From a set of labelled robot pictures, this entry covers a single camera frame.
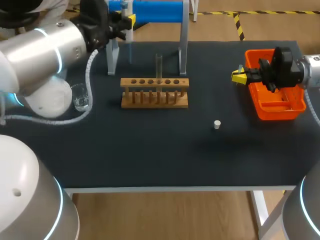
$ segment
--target white cap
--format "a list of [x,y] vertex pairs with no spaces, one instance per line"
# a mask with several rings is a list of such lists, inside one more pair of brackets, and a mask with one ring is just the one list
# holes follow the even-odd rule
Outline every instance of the white cap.
[[221,122],[219,120],[214,121],[214,129],[219,129],[221,125]]

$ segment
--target test tube rack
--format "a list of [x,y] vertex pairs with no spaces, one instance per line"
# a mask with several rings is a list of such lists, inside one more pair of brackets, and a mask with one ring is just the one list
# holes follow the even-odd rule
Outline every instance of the test tube rack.
[[[157,83],[156,78],[121,78],[120,86],[124,88],[121,107],[125,109],[188,107],[188,78],[163,78],[161,83]],[[154,88],[154,91],[135,90],[143,88]]]

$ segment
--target orange tray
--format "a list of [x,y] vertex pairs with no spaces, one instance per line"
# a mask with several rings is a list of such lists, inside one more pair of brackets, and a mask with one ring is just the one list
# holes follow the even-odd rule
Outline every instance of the orange tray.
[[[274,49],[248,50],[245,52],[245,66],[259,68],[259,59],[270,63]],[[261,120],[292,120],[306,110],[304,90],[299,86],[276,89],[275,93],[267,90],[261,82],[249,84],[249,90]]]

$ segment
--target test tube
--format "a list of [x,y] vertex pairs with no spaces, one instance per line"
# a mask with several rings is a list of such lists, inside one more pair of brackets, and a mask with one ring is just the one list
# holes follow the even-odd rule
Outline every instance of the test tube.
[[[155,55],[155,78],[156,78],[156,83],[161,84],[162,83],[162,54],[157,53]],[[157,87],[156,88],[157,92],[161,92],[162,88]]]

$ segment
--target hazard tape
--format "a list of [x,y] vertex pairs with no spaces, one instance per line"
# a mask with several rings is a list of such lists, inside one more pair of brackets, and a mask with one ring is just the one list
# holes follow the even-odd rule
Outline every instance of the hazard tape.
[[244,31],[242,29],[242,26],[240,24],[239,14],[234,13],[233,14],[233,19],[234,19],[234,23],[235,23],[236,29],[238,31],[238,35],[239,35],[240,41],[245,41],[246,38],[245,38],[245,35],[244,35]]
[[72,10],[71,9],[67,9],[65,11],[68,12],[68,13],[80,13],[80,9],[76,8],[76,7],[74,7]]
[[201,11],[197,13],[198,15],[233,15],[233,14],[320,14],[320,11]]

